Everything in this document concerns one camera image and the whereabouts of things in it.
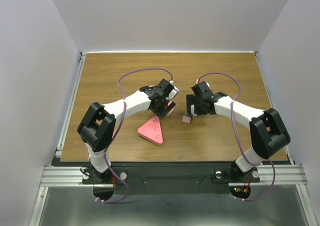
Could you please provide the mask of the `round pink power socket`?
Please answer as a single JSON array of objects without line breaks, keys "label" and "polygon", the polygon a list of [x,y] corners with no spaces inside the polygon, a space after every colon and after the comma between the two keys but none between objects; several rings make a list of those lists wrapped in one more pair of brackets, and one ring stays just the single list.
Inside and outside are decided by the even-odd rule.
[{"label": "round pink power socket", "polygon": [[172,108],[165,117],[169,117],[173,113],[174,108]]}]

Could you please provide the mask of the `red cube plug adapter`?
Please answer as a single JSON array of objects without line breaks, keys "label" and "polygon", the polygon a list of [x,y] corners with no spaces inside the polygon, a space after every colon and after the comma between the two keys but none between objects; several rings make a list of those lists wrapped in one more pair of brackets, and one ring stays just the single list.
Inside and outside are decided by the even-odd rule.
[{"label": "red cube plug adapter", "polygon": [[167,109],[170,111],[175,107],[176,103],[173,101],[170,101],[169,104],[167,105]]}]

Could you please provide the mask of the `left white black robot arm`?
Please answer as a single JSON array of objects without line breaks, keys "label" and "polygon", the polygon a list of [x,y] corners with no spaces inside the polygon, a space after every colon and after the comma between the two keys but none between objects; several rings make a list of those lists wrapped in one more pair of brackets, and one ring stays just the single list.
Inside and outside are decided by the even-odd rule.
[{"label": "left white black robot arm", "polygon": [[124,119],[150,110],[158,118],[165,118],[175,107],[173,98],[179,89],[174,82],[162,79],[155,86],[143,86],[133,94],[115,102],[92,103],[81,120],[77,133],[87,147],[95,179],[106,183],[111,179],[108,148],[113,142],[115,126],[121,127]]}]

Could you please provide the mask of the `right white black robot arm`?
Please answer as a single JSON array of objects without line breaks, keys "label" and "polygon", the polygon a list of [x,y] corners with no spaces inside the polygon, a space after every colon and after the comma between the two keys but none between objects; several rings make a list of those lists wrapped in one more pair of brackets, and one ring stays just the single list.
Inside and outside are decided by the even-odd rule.
[{"label": "right white black robot arm", "polygon": [[214,93],[203,81],[186,95],[186,115],[191,119],[204,115],[220,115],[249,129],[251,146],[241,150],[241,156],[222,172],[221,178],[230,183],[242,181],[250,171],[268,160],[291,142],[291,137],[277,110],[262,110],[247,106],[223,92]]}]

